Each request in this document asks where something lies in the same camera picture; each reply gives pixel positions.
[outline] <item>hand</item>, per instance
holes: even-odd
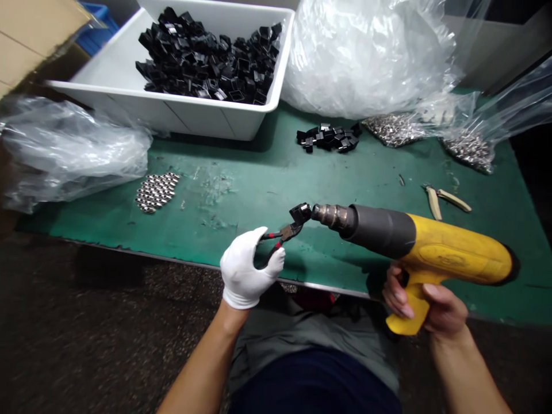
[[[249,309],[259,303],[260,295],[276,281],[283,269],[286,257],[283,247],[276,250],[264,269],[253,266],[255,249],[266,231],[266,227],[259,227],[236,237],[220,259],[223,299],[234,309]]]
[[[407,293],[399,283],[403,268],[393,262],[387,270],[387,282],[383,290],[385,302],[401,317],[412,319],[414,311],[408,305]],[[431,303],[425,320],[425,328],[441,338],[452,338],[466,325],[467,307],[454,293],[441,285],[424,283],[423,291]]]

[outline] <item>dark floor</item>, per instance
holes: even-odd
[[[220,302],[216,271],[16,235],[0,243],[0,412],[154,412]],[[516,413],[552,412],[552,332],[470,327]],[[401,348],[405,413],[442,413],[427,342]]]

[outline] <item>gloved hand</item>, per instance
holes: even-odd
[[[259,303],[259,297],[278,278],[283,269],[286,251],[278,249],[268,265],[258,270],[253,266],[253,256],[260,237],[267,227],[259,227],[234,239],[220,259],[223,274],[223,299],[235,309],[249,309]]]

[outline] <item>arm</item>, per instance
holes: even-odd
[[[211,325],[184,365],[159,414],[216,414],[228,378],[234,344],[249,310],[222,301]]]
[[[452,413],[511,413],[466,325],[454,338],[431,335],[431,352]]]
[[[387,272],[385,301],[394,313],[412,318],[414,312],[398,281],[401,276],[401,267],[392,264]],[[450,412],[511,413],[466,325],[466,305],[444,286],[424,285],[423,289],[431,302],[425,328],[430,332],[431,352]]]
[[[249,311],[278,278],[285,250],[257,270],[253,256],[266,227],[238,236],[220,259],[223,300],[203,338],[159,407],[158,414],[217,414],[228,378],[234,345]]]

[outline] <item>heat gun handle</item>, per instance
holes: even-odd
[[[410,277],[405,287],[408,304],[414,311],[414,318],[408,319],[398,315],[391,315],[386,319],[387,326],[398,335],[416,335],[424,324],[427,313],[430,311],[430,303],[422,291],[424,283],[440,284],[446,277],[425,271],[408,270]]]

